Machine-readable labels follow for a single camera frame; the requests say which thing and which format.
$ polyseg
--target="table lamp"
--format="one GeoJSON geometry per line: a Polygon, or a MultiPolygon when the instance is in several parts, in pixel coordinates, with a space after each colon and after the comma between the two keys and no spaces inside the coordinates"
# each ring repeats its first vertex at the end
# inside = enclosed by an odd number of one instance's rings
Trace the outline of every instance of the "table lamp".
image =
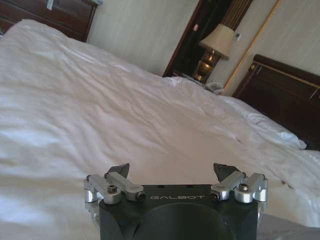
{"type": "Polygon", "coordinates": [[[218,26],[199,45],[205,53],[198,63],[193,77],[205,84],[220,58],[228,60],[235,32],[223,24],[218,26]]]}

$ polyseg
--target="wall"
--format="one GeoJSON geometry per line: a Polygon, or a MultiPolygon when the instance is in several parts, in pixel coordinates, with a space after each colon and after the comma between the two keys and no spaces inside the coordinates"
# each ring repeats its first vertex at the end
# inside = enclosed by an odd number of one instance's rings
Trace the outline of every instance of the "wall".
{"type": "MultiPolygon", "coordinates": [[[[230,59],[220,60],[208,82],[226,83],[275,0],[254,0],[240,23],[240,41],[233,41],[230,59]]],[[[320,75],[320,1],[282,0],[264,33],[252,49],[232,84],[231,95],[245,76],[255,54],[320,75]]]]}
{"type": "Polygon", "coordinates": [[[198,0],[104,0],[88,42],[162,76],[198,0]]]}

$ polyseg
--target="bolt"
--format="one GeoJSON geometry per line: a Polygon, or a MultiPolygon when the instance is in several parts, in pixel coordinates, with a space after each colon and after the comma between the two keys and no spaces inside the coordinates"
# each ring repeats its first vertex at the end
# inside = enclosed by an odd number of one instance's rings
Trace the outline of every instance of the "bolt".
{"type": "Polygon", "coordinates": [[[211,197],[211,200],[214,200],[214,201],[220,201],[221,200],[220,194],[215,192],[215,191],[212,191],[210,193],[210,197],[211,197]]]}
{"type": "Polygon", "coordinates": [[[108,194],[115,194],[117,192],[117,187],[115,185],[109,185],[107,191],[108,194]]]}
{"type": "Polygon", "coordinates": [[[144,191],[140,191],[135,195],[135,199],[137,202],[143,202],[146,199],[146,194],[144,191]]]}
{"type": "Polygon", "coordinates": [[[243,191],[243,192],[247,192],[247,191],[249,190],[248,184],[240,183],[240,184],[239,184],[239,190],[240,190],[240,191],[243,191]]]}

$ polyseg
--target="white pillow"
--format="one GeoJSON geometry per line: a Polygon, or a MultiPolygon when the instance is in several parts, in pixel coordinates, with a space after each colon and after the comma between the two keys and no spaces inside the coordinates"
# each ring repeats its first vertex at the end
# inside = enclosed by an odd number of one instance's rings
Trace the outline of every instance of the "white pillow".
{"type": "Polygon", "coordinates": [[[224,102],[242,115],[247,123],[265,140],[295,149],[305,149],[306,143],[294,133],[279,125],[261,112],[255,110],[245,102],[230,96],[219,96],[224,102]]]}

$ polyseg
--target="bed frame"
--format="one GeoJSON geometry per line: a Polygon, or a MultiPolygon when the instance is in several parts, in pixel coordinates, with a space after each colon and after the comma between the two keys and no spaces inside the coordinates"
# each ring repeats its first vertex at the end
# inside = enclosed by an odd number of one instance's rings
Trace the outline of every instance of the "bed frame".
{"type": "Polygon", "coordinates": [[[0,35],[22,19],[53,27],[70,38],[86,42],[97,4],[92,0],[0,0],[0,35]]]}
{"type": "Polygon", "coordinates": [[[320,150],[320,76],[255,55],[233,97],[320,150]]]}

